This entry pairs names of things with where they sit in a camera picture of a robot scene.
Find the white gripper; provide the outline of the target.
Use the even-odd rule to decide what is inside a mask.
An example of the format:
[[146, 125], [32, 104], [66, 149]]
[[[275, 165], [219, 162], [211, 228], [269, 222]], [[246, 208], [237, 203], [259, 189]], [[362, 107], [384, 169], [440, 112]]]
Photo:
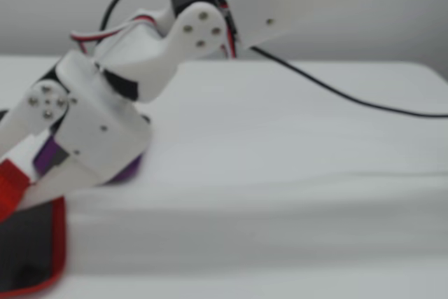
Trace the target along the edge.
[[112, 91], [86, 55], [69, 51], [55, 71], [61, 83], [44, 79], [33, 84], [1, 121], [1, 156], [46, 130], [53, 131], [53, 142], [64, 152], [63, 161], [45, 174], [31, 173], [24, 160], [1, 163], [1, 171], [14, 181], [32, 183], [38, 177], [25, 192], [21, 209], [111, 180], [150, 140], [146, 120], [132, 102]]

